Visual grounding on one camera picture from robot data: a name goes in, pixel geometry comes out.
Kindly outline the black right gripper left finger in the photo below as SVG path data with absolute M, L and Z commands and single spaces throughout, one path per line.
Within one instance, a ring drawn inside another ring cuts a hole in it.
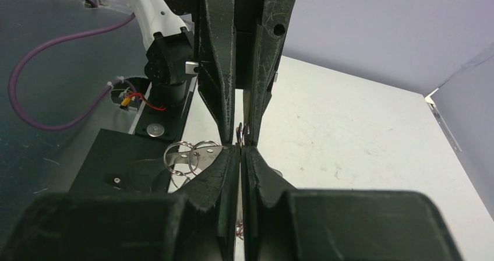
M 22 214 L 2 260 L 233 260 L 239 148 L 173 193 L 51 193 Z

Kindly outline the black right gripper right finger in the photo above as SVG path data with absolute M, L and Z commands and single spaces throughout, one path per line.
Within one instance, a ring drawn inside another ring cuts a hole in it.
M 242 149 L 246 260 L 461 260 L 439 210 L 411 191 L 297 189 Z

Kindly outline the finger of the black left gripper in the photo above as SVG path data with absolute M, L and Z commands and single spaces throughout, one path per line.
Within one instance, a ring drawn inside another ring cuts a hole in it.
M 199 94 L 221 143 L 229 144 L 235 105 L 235 0 L 200 0 L 199 8 Z
M 259 142 L 264 111 L 269 103 L 269 85 L 274 80 L 296 0 L 263 0 L 257 18 L 253 55 L 244 90 L 244 124 L 249 133 L 245 145 Z

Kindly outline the metal carabiner keyring with keys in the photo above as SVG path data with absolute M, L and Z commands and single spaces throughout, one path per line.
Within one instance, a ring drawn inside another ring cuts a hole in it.
M 171 174 L 169 192 L 185 186 L 208 168 L 223 150 L 223 146 L 212 140 L 191 143 L 179 140 L 164 151 L 164 167 Z

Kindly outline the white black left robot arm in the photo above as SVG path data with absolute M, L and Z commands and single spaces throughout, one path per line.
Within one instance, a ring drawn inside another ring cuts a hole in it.
M 128 0 L 143 34 L 144 72 L 158 87 L 197 76 L 220 140 L 233 139 L 243 90 L 246 144 L 259 142 L 296 0 Z

